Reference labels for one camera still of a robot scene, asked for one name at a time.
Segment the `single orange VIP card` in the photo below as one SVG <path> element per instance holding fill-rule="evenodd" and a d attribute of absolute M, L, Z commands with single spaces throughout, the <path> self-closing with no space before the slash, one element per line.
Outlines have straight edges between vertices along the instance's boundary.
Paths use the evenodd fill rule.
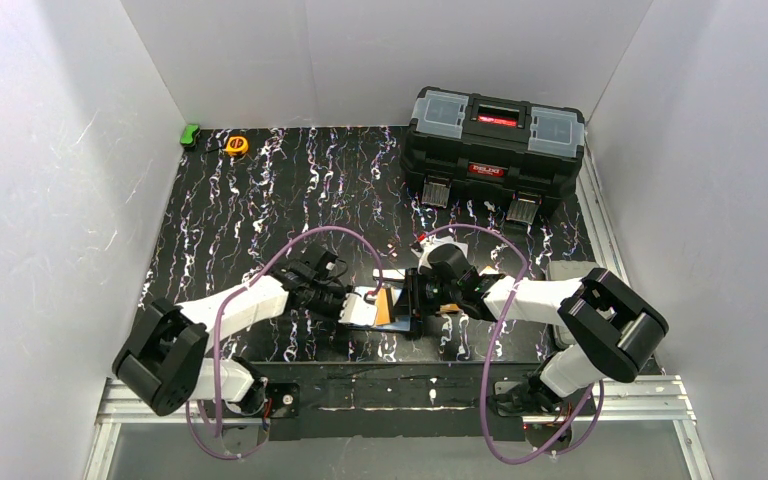
<path fill-rule="evenodd" d="M 375 307 L 376 307 L 376 316 L 375 316 L 375 322 L 374 322 L 375 327 L 383 327 L 393 323 L 394 315 L 392 313 L 393 299 L 392 299 L 391 288 L 382 288 L 377 293 L 375 298 Z"/>

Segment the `orange object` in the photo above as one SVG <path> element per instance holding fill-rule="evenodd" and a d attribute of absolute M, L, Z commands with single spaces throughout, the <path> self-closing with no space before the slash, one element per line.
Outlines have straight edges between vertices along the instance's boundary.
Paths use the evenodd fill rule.
<path fill-rule="evenodd" d="M 489 310 L 484 306 L 483 299 L 486 297 L 489 289 L 506 275 L 497 269 L 486 266 L 481 269 L 473 268 L 467 274 L 467 280 L 459 279 L 445 285 L 441 296 L 445 300 L 441 304 L 440 311 L 453 313 L 462 312 L 467 315 L 473 312 L 473 317 L 483 318 L 488 315 Z"/>

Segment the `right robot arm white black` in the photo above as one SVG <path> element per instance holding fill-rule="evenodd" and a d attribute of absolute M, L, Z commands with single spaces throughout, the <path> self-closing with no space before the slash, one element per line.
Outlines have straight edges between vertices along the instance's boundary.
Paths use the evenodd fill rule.
<path fill-rule="evenodd" d="M 660 312 L 602 267 L 581 278 L 518 280 L 480 272 L 449 237 L 415 249 L 424 289 L 420 303 L 428 311 L 454 305 L 475 320 L 530 321 L 569 330 L 573 344 L 549 356 L 523 394 L 545 406 L 604 378 L 633 382 L 669 331 Z"/>

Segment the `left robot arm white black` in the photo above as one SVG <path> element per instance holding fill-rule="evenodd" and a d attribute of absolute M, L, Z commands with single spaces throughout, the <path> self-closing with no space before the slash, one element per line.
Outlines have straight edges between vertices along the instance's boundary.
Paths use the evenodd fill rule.
<path fill-rule="evenodd" d="M 267 377 L 244 359 L 214 356 L 213 348 L 290 311 L 333 321 L 354 316 L 364 299 L 335 275 L 337 264 L 336 254 L 309 246 L 235 289 L 182 304 L 158 298 L 135 322 L 112 372 L 158 416 L 209 399 L 257 415 L 266 403 Z"/>

